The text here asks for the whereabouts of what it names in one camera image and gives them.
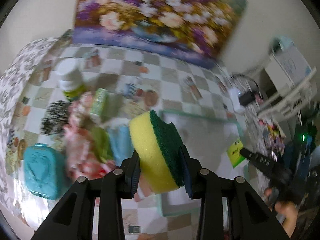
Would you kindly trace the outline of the person right hand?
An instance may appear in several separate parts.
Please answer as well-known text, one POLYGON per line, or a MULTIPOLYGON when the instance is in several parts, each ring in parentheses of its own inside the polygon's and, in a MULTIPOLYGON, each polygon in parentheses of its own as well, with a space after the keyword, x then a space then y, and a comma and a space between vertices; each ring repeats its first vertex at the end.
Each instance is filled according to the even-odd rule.
POLYGON ((291 238, 296 228, 298 210, 293 202, 276 202, 274 209, 278 214, 284 216, 282 227, 291 238))

